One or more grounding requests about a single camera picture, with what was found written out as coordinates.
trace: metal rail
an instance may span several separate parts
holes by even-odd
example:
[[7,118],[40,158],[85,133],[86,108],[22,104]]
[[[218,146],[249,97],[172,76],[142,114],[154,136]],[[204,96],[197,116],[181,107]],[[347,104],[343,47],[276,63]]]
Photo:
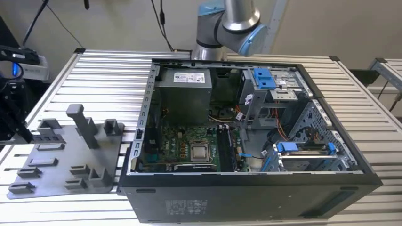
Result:
[[[116,118],[125,124],[122,140],[129,142],[134,135],[152,58],[186,59],[189,56],[186,53],[100,50],[86,50],[73,55],[28,117],[29,129],[36,129],[41,118],[57,118],[61,124],[70,124],[64,111],[69,104],[82,103],[85,115],[94,121]],[[228,55],[228,60],[304,66],[384,185],[328,221],[221,222],[220,225],[402,225],[402,125],[343,64],[317,56],[256,55],[244,58]],[[126,147],[128,143],[121,145],[121,154]],[[0,160],[3,159],[0,165],[0,223],[40,222],[38,225],[53,225],[54,221],[57,224],[66,221],[66,225],[138,224],[126,198],[113,192],[7,200],[7,185],[15,178],[15,169],[22,166],[30,149],[32,145],[6,146],[0,153]],[[122,157],[117,163],[118,167],[121,165]],[[116,174],[114,182],[120,175],[118,168]]]

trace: black cable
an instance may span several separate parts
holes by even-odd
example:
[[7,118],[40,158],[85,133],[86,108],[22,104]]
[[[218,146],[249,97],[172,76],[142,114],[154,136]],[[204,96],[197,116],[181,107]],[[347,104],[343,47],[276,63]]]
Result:
[[28,38],[29,38],[29,35],[30,35],[30,32],[32,32],[34,23],[36,23],[37,18],[38,18],[38,15],[40,15],[40,13],[42,12],[42,9],[44,9],[45,5],[48,4],[48,2],[49,2],[49,0],[44,0],[44,1],[42,1],[42,4],[41,4],[40,7],[38,7],[36,16],[34,16],[34,18],[33,18],[33,20],[32,20],[32,23],[30,23],[29,27],[28,27],[28,31],[26,31],[26,34],[25,34],[25,37],[23,37],[23,40],[22,40],[22,47],[25,46],[25,43],[26,43],[26,40],[28,40]]
[[64,24],[62,24],[62,22],[61,22],[58,16],[56,15],[56,13],[54,13],[54,11],[52,10],[52,8],[50,8],[49,5],[46,5],[46,8],[49,9],[49,11],[52,12],[52,14],[54,15],[56,19],[58,20],[58,23],[60,23],[61,27],[64,28],[64,30],[69,33],[70,37],[74,39],[74,41],[77,42],[77,44],[80,45],[80,47],[84,48],[82,45],[81,45],[81,43],[80,43],[80,41],[76,39],[74,35],[69,32],[69,30],[68,30],[66,27],[64,26]]
[[391,105],[391,108],[388,109],[389,112],[393,110],[393,107],[395,107],[396,103],[397,103],[397,100],[393,101],[393,103]]
[[251,158],[255,158],[255,159],[264,159],[264,157],[263,157],[263,158],[259,158],[259,157],[255,157],[255,156],[251,156]]
[[153,0],[150,0],[150,3],[152,3],[153,13],[154,13],[156,22],[157,22],[157,26],[158,26],[158,30],[160,30],[161,36],[162,36],[162,38],[164,38],[164,40],[165,40],[165,43],[166,43],[166,45],[168,45],[169,50],[173,51],[172,46],[169,45],[168,38],[165,37],[165,35],[164,35],[164,33],[162,33],[162,30],[161,30],[161,26],[160,26],[160,22],[158,22],[158,17],[157,17],[157,12],[156,12],[156,8],[154,8]]
[[381,87],[381,90],[380,90],[380,92],[379,92],[379,94],[377,94],[377,97],[376,97],[377,100],[379,100],[379,97],[380,97],[380,95],[381,95],[381,92],[383,92],[384,87],[387,86],[387,84],[388,84],[388,81],[384,83],[384,85],[383,85],[383,87]]

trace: metal frame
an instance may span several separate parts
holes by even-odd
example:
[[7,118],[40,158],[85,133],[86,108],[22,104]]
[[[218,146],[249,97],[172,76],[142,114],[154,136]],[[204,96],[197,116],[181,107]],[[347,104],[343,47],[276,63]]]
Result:
[[[188,59],[188,53],[132,52],[86,50],[69,59],[52,87],[29,115],[29,127],[37,127],[41,118],[60,117],[70,103],[84,101],[86,111],[92,111],[97,119],[113,116],[126,125],[124,141],[133,139],[137,117],[126,117],[126,113],[137,113],[138,87],[145,81],[152,58]],[[247,221],[220,222],[220,225],[319,225],[339,226],[399,226],[402,224],[402,136],[400,125],[395,123],[387,110],[365,88],[356,81],[347,69],[325,56],[279,56],[256,55],[248,58],[228,55],[229,61],[277,62],[301,64],[313,83],[320,89],[324,100],[348,132],[357,148],[376,171],[384,186],[371,195],[363,197],[328,220],[303,220],[287,222]],[[336,87],[355,87],[353,91],[333,91]],[[38,222],[40,225],[73,224],[88,225],[137,224],[137,218],[124,196],[116,196],[113,188],[109,194],[69,195],[18,200],[6,199],[7,184],[15,177],[14,168],[21,167],[32,145],[6,146],[0,152],[0,203],[11,214],[2,214],[0,222]],[[128,144],[121,145],[124,154]],[[122,166],[122,157],[117,167]]]
[[392,86],[402,92],[402,60],[376,58],[369,65]]

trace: blue drive bracket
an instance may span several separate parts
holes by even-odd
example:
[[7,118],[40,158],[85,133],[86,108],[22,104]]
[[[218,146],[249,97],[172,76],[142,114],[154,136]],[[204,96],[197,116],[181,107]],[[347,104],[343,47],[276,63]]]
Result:
[[295,143],[277,143],[276,148],[277,152],[292,152],[299,150]]
[[253,68],[253,78],[259,89],[275,89],[276,83],[267,68]]

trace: cable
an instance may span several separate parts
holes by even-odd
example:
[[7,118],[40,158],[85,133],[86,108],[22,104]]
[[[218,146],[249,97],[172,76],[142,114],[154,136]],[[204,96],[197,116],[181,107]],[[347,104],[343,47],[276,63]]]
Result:
[[222,121],[222,120],[214,119],[214,118],[213,118],[212,116],[209,116],[209,115],[208,115],[208,117],[209,117],[213,121],[216,121],[216,122],[221,122],[221,123],[232,122],[232,121]]
[[283,132],[283,128],[281,128],[281,125],[279,123],[279,116],[277,116],[277,108],[275,108],[275,117],[276,117],[276,127],[277,127],[277,132],[279,132],[279,135],[281,136],[283,140],[287,141],[287,136]]
[[393,107],[395,107],[396,103],[397,103],[397,100],[393,101],[393,103],[391,105],[391,108],[388,109],[389,112],[393,110]]
[[170,44],[169,44],[168,37],[166,37],[166,34],[165,34],[165,29],[164,29],[165,18],[164,18],[164,12],[162,12],[162,0],[160,0],[158,19],[160,19],[160,25],[161,25],[161,30],[162,30],[165,42],[166,42],[166,44],[168,44],[168,46],[169,46],[170,51],[173,51],[173,47],[172,47]]
[[153,0],[150,0],[150,3],[152,3],[153,13],[154,13],[156,22],[157,22],[157,26],[158,26],[158,30],[160,30],[161,36],[162,36],[162,38],[164,38],[164,40],[165,40],[165,43],[166,43],[166,45],[168,45],[169,50],[173,51],[172,46],[169,45],[168,38],[165,37],[165,34],[162,33],[162,30],[161,30],[161,27],[160,27],[160,22],[158,22],[158,17],[157,17],[157,13],[156,13],[156,8],[154,8]]
[[388,84],[388,81],[384,83],[384,85],[383,85],[383,87],[381,87],[381,90],[380,90],[380,92],[379,92],[379,94],[377,94],[377,97],[376,97],[377,100],[379,100],[379,97],[380,97],[380,95],[381,95],[381,92],[383,92],[384,87],[387,86],[387,84]]
[[42,13],[42,9],[44,9],[45,5],[48,4],[48,2],[49,2],[49,0],[44,0],[42,4],[38,7],[37,13],[36,13],[34,18],[33,18],[33,20],[30,22],[30,25],[28,27],[28,31],[26,31],[26,34],[25,34],[25,37],[23,37],[23,40],[22,40],[22,47],[25,46],[25,43],[26,43],[26,40],[29,38],[33,26],[34,26],[37,18],[38,18],[38,15]]
[[58,16],[56,15],[56,13],[54,13],[54,11],[52,10],[52,8],[50,8],[49,5],[46,5],[46,8],[49,9],[49,11],[52,12],[52,14],[54,15],[56,19],[58,20],[58,23],[60,23],[61,27],[64,28],[64,30],[69,33],[70,37],[74,39],[74,41],[77,42],[77,44],[80,45],[80,47],[84,48],[82,45],[81,45],[81,43],[80,43],[80,41],[76,39],[74,35],[69,32],[69,30],[68,30],[66,27],[64,26],[64,24],[62,24],[62,22],[61,22]]

